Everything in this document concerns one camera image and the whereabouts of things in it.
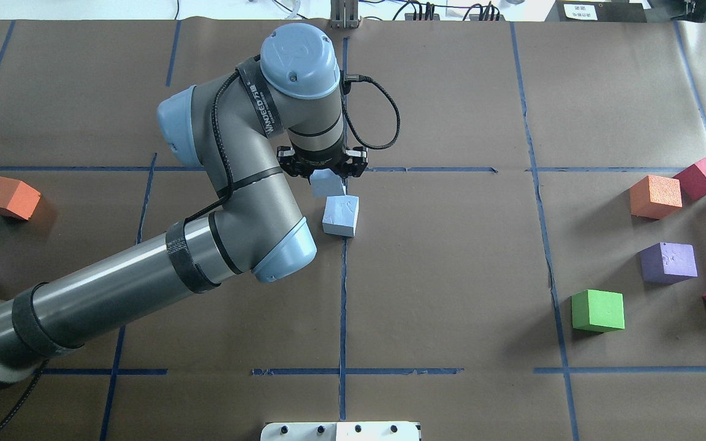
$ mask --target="orange cube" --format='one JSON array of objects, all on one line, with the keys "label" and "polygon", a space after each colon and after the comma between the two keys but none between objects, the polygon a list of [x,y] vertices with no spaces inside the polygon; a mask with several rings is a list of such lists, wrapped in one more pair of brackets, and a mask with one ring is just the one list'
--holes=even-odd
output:
[{"label": "orange cube", "polygon": [[0,215],[28,221],[39,201],[40,192],[34,188],[0,176]]},{"label": "orange cube", "polygon": [[680,181],[663,176],[648,175],[628,191],[631,196],[631,214],[663,219],[683,208]]}]

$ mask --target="white floor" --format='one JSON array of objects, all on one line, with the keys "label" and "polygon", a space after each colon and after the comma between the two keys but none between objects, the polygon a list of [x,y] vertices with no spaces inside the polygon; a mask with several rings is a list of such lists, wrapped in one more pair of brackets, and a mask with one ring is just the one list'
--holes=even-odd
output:
[{"label": "white floor", "polygon": [[[300,2],[299,13],[306,17],[330,16],[331,0],[280,0],[287,8]],[[284,19],[289,12],[274,0],[179,0],[179,18],[193,16],[225,20]],[[437,5],[467,6],[476,0],[437,0]],[[647,4],[647,0],[631,0]],[[509,21],[543,21],[553,0],[525,0],[511,5],[494,0]],[[359,3],[359,15],[390,20],[403,5],[384,0],[377,4]],[[0,20],[172,20],[176,0],[0,0]],[[460,20],[464,9],[437,8],[441,20]]]}]

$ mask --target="green cube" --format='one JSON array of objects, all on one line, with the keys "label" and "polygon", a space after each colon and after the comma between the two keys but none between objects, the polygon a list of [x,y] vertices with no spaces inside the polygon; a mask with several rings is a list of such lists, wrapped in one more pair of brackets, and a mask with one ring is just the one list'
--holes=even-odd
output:
[{"label": "green cube", "polygon": [[571,296],[574,329],[610,332],[625,329],[623,294],[585,290]]}]

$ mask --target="white label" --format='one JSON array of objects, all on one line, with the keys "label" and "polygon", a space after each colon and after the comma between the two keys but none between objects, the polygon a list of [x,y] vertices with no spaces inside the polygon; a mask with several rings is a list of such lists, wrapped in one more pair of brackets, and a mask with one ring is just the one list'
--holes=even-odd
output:
[{"label": "white label", "polygon": [[597,20],[596,6],[592,5],[569,5],[565,3],[566,17],[575,20]]}]

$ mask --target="black device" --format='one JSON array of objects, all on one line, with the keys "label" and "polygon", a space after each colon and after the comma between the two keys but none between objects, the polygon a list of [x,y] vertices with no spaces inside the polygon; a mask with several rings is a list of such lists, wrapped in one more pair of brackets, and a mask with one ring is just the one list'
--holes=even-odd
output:
[{"label": "black device", "polygon": [[[569,17],[573,13],[566,12],[566,5],[572,10],[585,6],[593,8],[594,17]],[[544,21],[599,21],[646,23],[644,8],[640,3],[600,3],[600,2],[555,2]]]}]

